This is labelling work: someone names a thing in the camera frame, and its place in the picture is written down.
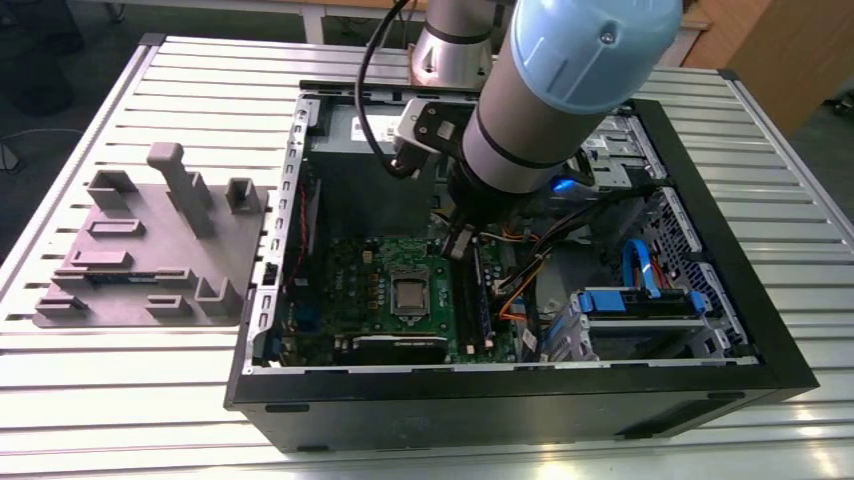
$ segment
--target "sheet metal panel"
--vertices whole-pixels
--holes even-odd
[[[0,302],[0,473],[854,476],[850,225],[823,214],[821,190],[793,170],[798,160],[778,151],[759,115],[713,71],[658,70],[638,96],[663,103],[815,368],[822,387],[785,404],[746,409],[671,440],[286,457],[240,414],[222,409],[234,328],[39,330],[32,307],[85,218],[83,182],[95,170],[121,166],[135,180],[162,182],[144,165],[146,145],[178,140],[208,184],[232,176],[271,184],[299,80],[351,81],[362,54],[355,47],[187,37],[170,37],[155,50],[138,59],[123,79],[127,93],[89,129],[92,145],[55,213],[29,227],[47,229],[41,240],[11,259],[21,263]],[[403,53],[384,52],[370,80],[406,83],[404,65]]]

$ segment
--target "robotic arm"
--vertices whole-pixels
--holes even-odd
[[[488,62],[474,61],[483,55],[478,41],[486,38],[487,3],[431,2],[412,64],[422,83],[444,80],[459,87],[470,81],[478,86],[478,72],[488,69]],[[452,109],[423,100],[410,104],[402,137],[456,159],[448,177],[456,208],[446,255],[459,258],[474,233],[499,221],[565,168],[605,116],[646,81],[681,18],[679,0],[519,0],[467,122],[455,119]]]

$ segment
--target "black cable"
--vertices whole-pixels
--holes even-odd
[[[526,265],[502,281],[499,287],[504,288],[506,286],[512,285],[519,279],[527,278],[530,272],[539,267],[546,256],[551,253],[551,243],[555,239],[566,238],[570,233],[585,225],[589,225],[593,219],[602,215],[605,210],[607,210],[613,205],[617,205],[631,198],[646,197],[655,192],[661,186],[662,185],[659,184],[651,184],[629,190],[611,192],[598,198],[593,203],[587,204],[581,210],[573,212],[558,220],[546,233],[543,233],[539,241],[534,245]]]
[[[343,17],[343,18],[348,23],[352,23],[354,25],[364,25],[366,23],[368,23],[371,21],[370,18],[364,18],[364,19],[359,19],[359,20],[356,20],[354,17]]]
[[[376,27],[376,30],[374,31],[374,35],[371,35],[371,40],[368,41],[367,50],[364,52],[364,58],[362,59],[362,65],[359,66],[359,74],[356,75],[356,88],[355,88],[356,115],[359,117],[359,123],[362,124],[362,132],[364,133],[364,139],[368,142],[371,151],[374,152],[374,155],[376,155],[376,158],[379,159],[380,164],[383,165],[383,168],[386,169],[388,174],[395,178],[408,178],[410,176],[412,176],[418,168],[411,168],[411,167],[399,168],[394,165],[392,161],[386,159],[386,154],[383,153],[383,149],[380,148],[379,143],[376,142],[376,137],[374,136],[374,130],[371,129],[371,124],[368,123],[368,117],[364,113],[364,78],[367,77],[367,74],[368,74],[368,66],[371,65],[371,58],[374,57],[374,51],[379,47],[379,43],[383,40],[383,36],[386,34],[386,31],[388,30],[388,26],[391,25],[391,22],[394,22],[395,17],[398,16],[398,13],[400,12],[400,10],[403,10],[403,7],[406,7],[406,4],[408,2],[410,0],[400,0],[398,3],[395,3],[394,7],[391,7],[391,10],[388,10],[388,13],[386,14],[386,17],[383,17],[383,21]]]
[[[352,25],[364,25],[364,22],[355,22],[352,18],[348,17],[332,17],[335,21],[340,24],[344,36],[355,37],[360,45],[368,43],[366,36],[352,28]]]
[[[520,360],[523,362],[536,362],[539,360],[540,345],[543,343],[539,328],[539,310],[536,309],[536,278],[531,280],[528,287],[522,292],[522,300],[524,301],[524,311],[527,314],[527,329],[534,334],[534,339],[536,340],[536,348],[532,352],[532,358],[522,358]]]
[[[415,15],[415,9],[418,8],[418,0],[412,1],[412,6],[410,7],[410,14],[406,16],[406,20],[403,20],[403,11],[400,11],[400,21],[403,22],[403,49],[410,48],[410,22],[412,21],[412,16]]]
[[[431,215],[435,215],[436,217],[439,217],[442,219],[442,221],[450,225],[451,224],[451,219],[448,218],[448,216],[444,213],[440,212],[430,212]]]

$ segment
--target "motherboard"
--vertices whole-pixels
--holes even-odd
[[[479,279],[490,289],[503,276],[500,246],[480,246]],[[511,329],[491,332],[475,346],[463,325],[464,298],[454,285],[440,240],[430,237],[334,239],[327,251],[320,311],[294,311],[296,350],[307,365],[336,364],[356,348],[440,355],[438,363],[515,361]],[[419,348],[399,348],[402,342]]]

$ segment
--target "cpu socket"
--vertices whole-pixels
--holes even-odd
[[[430,272],[391,274],[391,314],[398,317],[430,314]]]

